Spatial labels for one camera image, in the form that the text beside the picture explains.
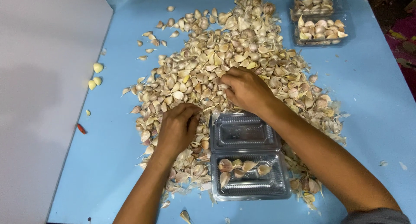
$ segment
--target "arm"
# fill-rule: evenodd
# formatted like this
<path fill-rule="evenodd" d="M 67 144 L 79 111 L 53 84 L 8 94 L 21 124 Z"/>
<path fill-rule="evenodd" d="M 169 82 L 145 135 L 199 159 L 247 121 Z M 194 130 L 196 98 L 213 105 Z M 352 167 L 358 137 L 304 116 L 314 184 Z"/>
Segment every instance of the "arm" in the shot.
<path fill-rule="evenodd" d="M 155 223 L 168 173 L 179 153 L 194 139 L 199 121 L 195 113 L 200 110 L 194 104 L 179 104 L 165 112 L 158 146 L 113 224 Z"/>
<path fill-rule="evenodd" d="M 221 81 L 232 88 L 226 89 L 227 98 L 271 125 L 348 212 L 377 208 L 400 211 L 392 195 L 370 171 L 274 97 L 253 72 L 233 67 Z"/>

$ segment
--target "red chili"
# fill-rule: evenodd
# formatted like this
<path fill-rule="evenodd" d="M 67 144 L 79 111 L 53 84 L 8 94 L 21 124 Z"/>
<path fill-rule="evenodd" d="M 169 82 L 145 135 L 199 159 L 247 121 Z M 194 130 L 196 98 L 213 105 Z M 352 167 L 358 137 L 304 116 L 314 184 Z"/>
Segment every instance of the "red chili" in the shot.
<path fill-rule="evenodd" d="M 86 131 L 85 131 L 85 129 L 78 123 L 77 125 L 76 125 L 77 127 L 78 127 L 78 130 L 80 130 L 80 132 L 82 133 L 82 134 L 86 134 Z"/>

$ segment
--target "white panel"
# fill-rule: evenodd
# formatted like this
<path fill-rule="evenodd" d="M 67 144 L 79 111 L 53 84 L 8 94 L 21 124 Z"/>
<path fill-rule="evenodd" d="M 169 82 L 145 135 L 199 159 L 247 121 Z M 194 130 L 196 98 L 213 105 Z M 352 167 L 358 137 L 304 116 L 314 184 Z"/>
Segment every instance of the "white panel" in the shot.
<path fill-rule="evenodd" d="M 0 223 L 46 221 L 112 13 L 105 0 L 0 0 Z"/>

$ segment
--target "table surface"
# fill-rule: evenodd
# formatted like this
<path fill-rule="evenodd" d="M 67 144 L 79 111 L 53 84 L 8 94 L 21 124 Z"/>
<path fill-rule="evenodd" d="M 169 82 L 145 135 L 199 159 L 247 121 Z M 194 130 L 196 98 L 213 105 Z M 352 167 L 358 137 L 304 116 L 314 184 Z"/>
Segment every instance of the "table surface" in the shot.
<path fill-rule="evenodd" d="M 154 26 L 159 20 L 179 19 L 185 13 L 211 10 L 227 12 L 234 0 L 107 0 L 114 9 L 104 48 L 99 58 L 105 69 L 95 76 L 101 86 L 89 91 L 79 123 L 88 134 L 76 131 L 56 191 L 48 222 L 65 224 L 109 224 L 143 169 L 135 167 L 145 146 L 135 129 L 138 115 L 127 114 L 138 104 L 122 89 L 147 76 L 157 64 L 158 54 L 170 55 L 183 48 L 186 33 L 169 38 L 174 28 L 164 31 Z M 350 113 L 342 134 L 346 149 L 368 168 L 396 198 L 412 222 L 416 221 L 413 191 L 416 183 L 416 104 L 377 24 L 367 0 L 345 0 L 351 14 L 347 24 L 351 37 L 343 46 L 295 47 L 288 18 L 290 0 L 268 0 L 276 4 L 282 22 L 281 35 L 287 48 L 302 49 L 311 72 L 318 72 L 317 85 L 330 90 L 332 99 L 342 101 L 341 110 Z M 167 12 L 173 5 L 175 11 Z M 159 46 L 146 61 L 135 60 L 153 47 L 142 33 L 153 30 L 168 47 Z M 144 45 L 138 47 L 136 40 Z M 85 110 L 91 111 L 86 117 Z M 380 167 L 385 160 L 388 165 Z M 403 162 L 408 170 L 399 164 Z M 219 202 L 212 207 L 207 192 L 193 190 L 176 195 L 171 205 L 159 213 L 158 223 L 185 223 L 179 213 L 187 209 L 195 224 L 225 223 L 339 223 L 346 211 L 327 189 L 315 205 L 322 216 L 309 210 L 294 196 L 289 200 Z"/>

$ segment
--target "person's left hand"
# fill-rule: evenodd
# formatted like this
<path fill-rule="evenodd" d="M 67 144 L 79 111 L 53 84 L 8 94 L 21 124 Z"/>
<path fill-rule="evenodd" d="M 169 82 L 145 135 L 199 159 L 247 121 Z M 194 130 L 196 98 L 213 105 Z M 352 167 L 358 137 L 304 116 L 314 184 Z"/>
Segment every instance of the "person's left hand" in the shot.
<path fill-rule="evenodd" d="M 175 160 L 195 138 L 201 108 L 190 103 L 181 103 L 163 115 L 158 146 L 155 153 Z"/>

